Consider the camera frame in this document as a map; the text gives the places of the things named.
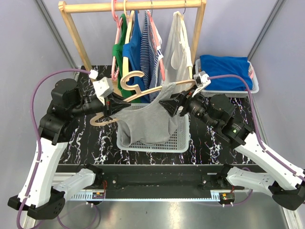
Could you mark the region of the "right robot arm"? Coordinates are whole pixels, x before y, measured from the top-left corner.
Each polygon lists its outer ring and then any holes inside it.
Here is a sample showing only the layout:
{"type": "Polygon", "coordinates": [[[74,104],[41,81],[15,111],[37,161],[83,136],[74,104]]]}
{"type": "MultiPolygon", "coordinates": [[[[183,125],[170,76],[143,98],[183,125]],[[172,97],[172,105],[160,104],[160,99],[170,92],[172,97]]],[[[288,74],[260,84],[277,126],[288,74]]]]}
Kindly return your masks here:
{"type": "Polygon", "coordinates": [[[211,184],[227,189],[240,186],[271,196],[280,206],[296,210],[305,202],[305,171],[285,160],[263,143],[246,123],[234,118],[235,106],[224,94],[204,103],[202,94],[182,92],[176,97],[162,99],[159,104],[173,117],[190,114],[211,127],[231,149],[255,162],[265,173],[255,173],[225,164],[211,179],[211,184]]]}

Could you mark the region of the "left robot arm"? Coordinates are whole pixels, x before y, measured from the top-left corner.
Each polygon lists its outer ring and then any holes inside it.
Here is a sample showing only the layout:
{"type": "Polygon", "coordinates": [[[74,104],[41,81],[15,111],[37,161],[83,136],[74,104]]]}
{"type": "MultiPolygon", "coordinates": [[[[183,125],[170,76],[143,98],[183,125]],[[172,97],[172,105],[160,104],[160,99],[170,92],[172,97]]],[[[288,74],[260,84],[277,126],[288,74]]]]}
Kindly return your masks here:
{"type": "Polygon", "coordinates": [[[78,128],[78,117],[104,112],[107,117],[130,106],[113,94],[112,80],[104,77],[93,82],[95,95],[82,93],[74,79],[60,80],[51,91],[51,103],[38,126],[38,141],[30,173],[18,195],[9,198],[8,206],[26,211],[33,219],[56,218],[65,202],[86,187],[105,185],[103,170],[84,165],[75,175],[53,186],[59,160],[78,128]]]}

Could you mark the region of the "grey tank top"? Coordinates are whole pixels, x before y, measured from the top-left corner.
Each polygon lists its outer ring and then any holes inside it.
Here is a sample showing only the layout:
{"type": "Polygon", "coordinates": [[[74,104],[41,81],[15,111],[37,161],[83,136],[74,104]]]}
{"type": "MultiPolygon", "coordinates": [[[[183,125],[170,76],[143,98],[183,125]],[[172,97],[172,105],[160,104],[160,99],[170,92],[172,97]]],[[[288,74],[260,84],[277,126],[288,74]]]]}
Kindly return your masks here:
{"type": "Polygon", "coordinates": [[[180,117],[169,116],[159,101],[170,98],[175,87],[176,83],[164,85],[158,96],[147,106],[137,110],[128,107],[112,116],[119,119],[123,146],[129,147],[135,142],[145,145],[163,144],[170,139],[178,128],[180,117]]]}

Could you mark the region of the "beige wooden hanger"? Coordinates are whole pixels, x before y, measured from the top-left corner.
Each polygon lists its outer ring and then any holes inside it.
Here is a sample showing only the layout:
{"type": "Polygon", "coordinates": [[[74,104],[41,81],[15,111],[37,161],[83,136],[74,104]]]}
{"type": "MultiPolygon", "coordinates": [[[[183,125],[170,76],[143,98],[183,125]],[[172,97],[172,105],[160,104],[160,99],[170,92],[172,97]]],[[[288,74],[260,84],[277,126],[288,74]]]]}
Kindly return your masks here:
{"type": "MultiPolygon", "coordinates": [[[[141,91],[139,85],[128,85],[127,82],[132,78],[132,77],[135,77],[135,76],[139,76],[139,77],[143,77],[144,76],[144,73],[141,72],[141,71],[132,71],[132,72],[129,72],[125,77],[123,77],[121,79],[121,87],[124,89],[124,90],[127,90],[127,91],[132,91],[134,90],[135,91],[135,95],[132,95],[126,99],[124,99],[125,102],[130,102],[134,99],[137,99],[137,98],[140,98],[144,95],[147,95],[147,94],[151,94],[151,93],[154,93],[154,92],[157,92],[157,91],[160,91],[162,89],[162,86],[157,86],[155,88],[152,88],[152,89],[148,89],[148,90],[145,90],[145,91],[141,91]]],[[[90,120],[90,124],[92,126],[105,126],[105,125],[108,125],[108,124],[111,124],[111,123],[115,123],[117,122],[119,119],[118,118],[114,118],[110,121],[106,121],[106,122],[97,122],[99,119],[101,119],[103,117],[103,114],[102,113],[98,113],[95,117],[93,117],[91,120],[90,120]]]]}

